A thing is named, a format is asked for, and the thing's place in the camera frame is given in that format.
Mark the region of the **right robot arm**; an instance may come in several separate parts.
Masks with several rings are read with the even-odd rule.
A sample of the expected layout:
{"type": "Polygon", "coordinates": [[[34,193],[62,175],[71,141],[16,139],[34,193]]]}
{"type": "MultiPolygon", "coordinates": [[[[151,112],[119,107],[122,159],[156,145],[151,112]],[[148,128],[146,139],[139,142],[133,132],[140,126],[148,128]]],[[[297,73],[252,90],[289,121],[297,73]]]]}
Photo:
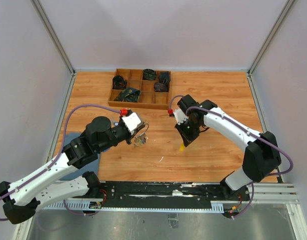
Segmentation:
{"type": "Polygon", "coordinates": [[[175,128],[184,147],[196,140],[201,128],[205,128],[216,130],[244,153],[242,166],[220,182],[220,195],[225,200],[232,200],[247,184],[261,182],[281,164],[277,140],[270,131],[261,133],[243,125],[210,100],[197,102],[189,94],[179,98],[178,108],[169,108],[167,112],[175,117],[175,128]]]}

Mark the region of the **keyring with keys and tags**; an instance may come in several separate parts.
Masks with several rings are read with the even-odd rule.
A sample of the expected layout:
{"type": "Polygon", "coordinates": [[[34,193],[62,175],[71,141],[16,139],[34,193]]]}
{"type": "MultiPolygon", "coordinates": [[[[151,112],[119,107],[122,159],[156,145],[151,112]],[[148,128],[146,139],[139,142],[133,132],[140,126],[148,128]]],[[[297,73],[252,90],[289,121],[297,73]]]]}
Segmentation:
{"type": "Polygon", "coordinates": [[[133,141],[133,145],[137,148],[137,147],[141,147],[143,145],[146,144],[147,142],[147,131],[149,129],[149,124],[148,123],[145,123],[144,124],[144,129],[141,129],[141,132],[138,133],[135,138],[134,138],[134,141],[133,141]]]}

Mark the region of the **key with yellow tag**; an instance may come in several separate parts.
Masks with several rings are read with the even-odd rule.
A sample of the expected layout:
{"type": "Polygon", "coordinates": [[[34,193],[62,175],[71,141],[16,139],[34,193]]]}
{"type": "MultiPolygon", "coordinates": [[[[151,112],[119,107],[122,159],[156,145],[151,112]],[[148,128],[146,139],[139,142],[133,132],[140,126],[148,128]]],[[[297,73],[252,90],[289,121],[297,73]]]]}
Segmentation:
{"type": "Polygon", "coordinates": [[[179,147],[179,152],[183,152],[186,149],[185,145],[182,143],[179,147]]]}

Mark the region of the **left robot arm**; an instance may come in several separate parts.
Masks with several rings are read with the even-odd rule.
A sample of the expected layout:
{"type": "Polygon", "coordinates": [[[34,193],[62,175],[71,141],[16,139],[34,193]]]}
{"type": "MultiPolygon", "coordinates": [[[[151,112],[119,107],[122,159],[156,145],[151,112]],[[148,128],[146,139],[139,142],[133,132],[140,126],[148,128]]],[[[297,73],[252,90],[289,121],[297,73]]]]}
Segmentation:
{"type": "Polygon", "coordinates": [[[18,181],[0,183],[4,221],[20,224],[53,203],[75,197],[97,197],[101,184],[94,172],[86,171],[63,183],[57,181],[97,160],[103,151],[123,141],[131,144],[132,138],[143,127],[144,122],[135,112],[121,116],[116,126],[112,126],[105,116],[94,118],[79,137],[45,165],[18,181]]]}

